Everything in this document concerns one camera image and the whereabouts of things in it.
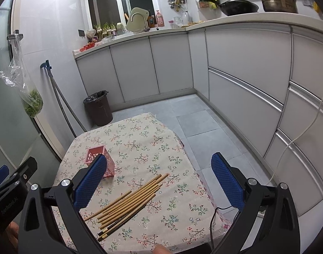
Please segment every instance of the human hand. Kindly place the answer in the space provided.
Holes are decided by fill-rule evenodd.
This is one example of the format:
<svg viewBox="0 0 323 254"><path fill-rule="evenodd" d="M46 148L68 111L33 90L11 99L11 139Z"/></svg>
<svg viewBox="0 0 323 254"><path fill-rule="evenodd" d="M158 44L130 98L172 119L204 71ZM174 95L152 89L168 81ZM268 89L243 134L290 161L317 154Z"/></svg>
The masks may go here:
<svg viewBox="0 0 323 254"><path fill-rule="evenodd" d="M15 249L18 248L18 232L19 226L17 223L12 221L8 227L5 229L5 232L8 235L9 241L12 243Z"/></svg>
<svg viewBox="0 0 323 254"><path fill-rule="evenodd" d="M152 251L152 254L172 254L170 250L168 250L165 246L161 244L156 244L156 247Z"/></svg>

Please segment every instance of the glass door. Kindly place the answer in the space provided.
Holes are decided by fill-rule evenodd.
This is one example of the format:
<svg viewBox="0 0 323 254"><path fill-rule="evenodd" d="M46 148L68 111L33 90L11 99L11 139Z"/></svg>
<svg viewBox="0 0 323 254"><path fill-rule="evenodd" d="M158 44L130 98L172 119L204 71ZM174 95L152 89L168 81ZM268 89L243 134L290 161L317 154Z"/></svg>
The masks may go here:
<svg viewBox="0 0 323 254"><path fill-rule="evenodd" d="M0 7L0 70L9 65L11 58L6 38L10 34L12 2L5 0ZM34 120L25 113L17 90L0 79L0 167L7 165L12 173L29 156L38 164L30 183L51 186L60 160L42 138Z"/></svg>

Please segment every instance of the drawer handle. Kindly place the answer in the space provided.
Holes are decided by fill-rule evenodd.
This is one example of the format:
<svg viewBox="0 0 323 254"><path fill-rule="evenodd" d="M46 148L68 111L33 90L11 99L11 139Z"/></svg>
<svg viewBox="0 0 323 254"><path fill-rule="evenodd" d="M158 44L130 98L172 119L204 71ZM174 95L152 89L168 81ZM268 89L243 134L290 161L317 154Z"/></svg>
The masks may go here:
<svg viewBox="0 0 323 254"><path fill-rule="evenodd" d="M291 139L282 130L280 130L279 128L277 129L277 132L275 133L275 135L278 138L280 138L281 141L286 146L291 142ZM312 163L304 155L304 153L296 146L296 144L292 143L288 148L298 158L298 160L301 162L301 164L305 167L305 169L311 175L312 179L314 180L315 184L318 186L321 194L323 195L323 179L320 177L319 173L314 168Z"/></svg>
<svg viewBox="0 0 323 254"><path fill-rule="evenodd" d="M296 84L292 81L290 81L289 83L290 83L290 86L289 86L288 90L290 92L296 94L298 97L305 100L307 103L312 105L314 108L316 108L316 109L319 108L320 102L321 102L321 99L319 97L315 96L314 94L312 94L311 92L309 92L305 88L299 86L298 84ZM323 104L321 106L320 113L323 114Z"/></svg>
<svg viewBox="0 0 323 254"><path fill-rule="evenodd" d="M270 97L268 94L264 93L263 91L257 89L256 87L250 85L249 83L246 83L230 74L227 74L225 72L219 71L217 69L214 69L212 67L208 67L208 71L217 74L221 76L222 78L225 78L234 84L242 87L243 89L249 91L250 93L254 94L255 96L259 97L260 99L264 100L266 103L271 105L273 108L278 110L279 112L283 111L284 105L281 104L279 101L275 100L273 97Z"/></svg>

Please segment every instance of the cutting board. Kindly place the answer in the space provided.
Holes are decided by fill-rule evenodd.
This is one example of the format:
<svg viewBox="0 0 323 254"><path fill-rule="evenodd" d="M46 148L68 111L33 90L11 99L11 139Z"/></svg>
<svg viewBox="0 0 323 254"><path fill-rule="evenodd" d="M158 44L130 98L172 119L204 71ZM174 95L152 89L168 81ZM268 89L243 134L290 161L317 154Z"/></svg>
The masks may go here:
<svg viewBox="0 0 323 254"><path fill-rule="evenodd" d="M145 16L145 21L143 20L143 18L139 14L136 14L133 17L133 21L131 22L131 16L136 12L139 12L143 16ZM144 22L147 21L148 17L149 17L149 12L147 10L142 9L142 8L133 8L131 11L131 15L129 16L129 20L127 21L126 29L128 31L136 31L136 30L145 28Z"/></svg>

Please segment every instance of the blue gripper pad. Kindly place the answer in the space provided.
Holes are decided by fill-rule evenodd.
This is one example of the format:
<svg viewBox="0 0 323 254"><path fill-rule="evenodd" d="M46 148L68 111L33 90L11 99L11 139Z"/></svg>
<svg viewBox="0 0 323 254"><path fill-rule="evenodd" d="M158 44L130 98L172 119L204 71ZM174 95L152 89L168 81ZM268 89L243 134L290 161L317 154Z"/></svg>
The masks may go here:
<svg viewBox="0 0 323 254"><path fill-rule="evenodd" d="M228 162L220 153L215 153L211 167L231 205L241 211L245 206L243 188L229 169Z"/></svg>
<svg viewBox="0 0 323 254"><path fill-rule="evenodd" d="M0 168L0 185L8 176L9 176L9 168L8 166L3 165Z"/></svg>
<svg viewBox="0 0 323 254"><path fill-rule="evenodd" d="M77 211L88 205L94 191L106 172L106 167L106 157L99 154L88 168L79 170L86 170L87 172L75 188L74 207Z"/></svg>

